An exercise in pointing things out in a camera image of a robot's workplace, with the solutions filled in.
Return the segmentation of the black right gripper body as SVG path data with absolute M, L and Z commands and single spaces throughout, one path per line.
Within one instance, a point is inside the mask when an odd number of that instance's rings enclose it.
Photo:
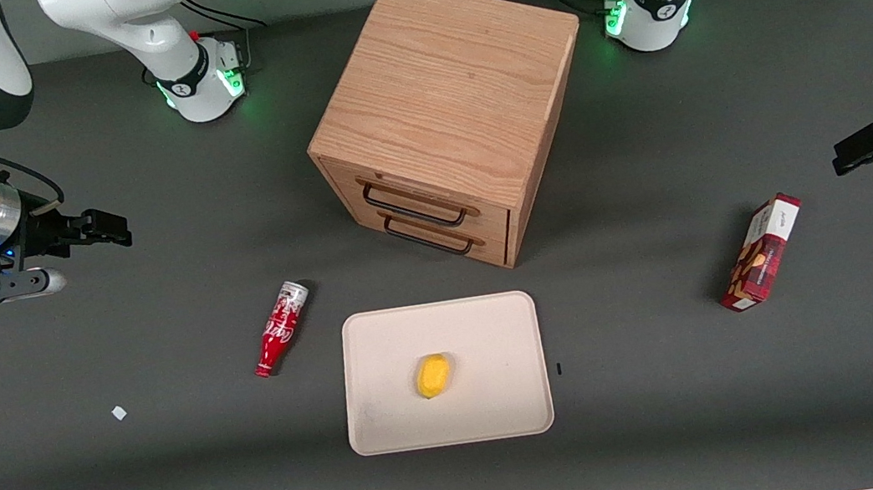
M 61 210 L 53 209 L 33 214 L 43 207 L 41 198 L 21 199 L 22 212 L 18 226 L 7 240 L 8 257 L 11 261 L 22 262 L 33 257 L 70 256 L 70 247 L 84 241 L 84 228 L 88 224 L 87 215 L 70 216 Z

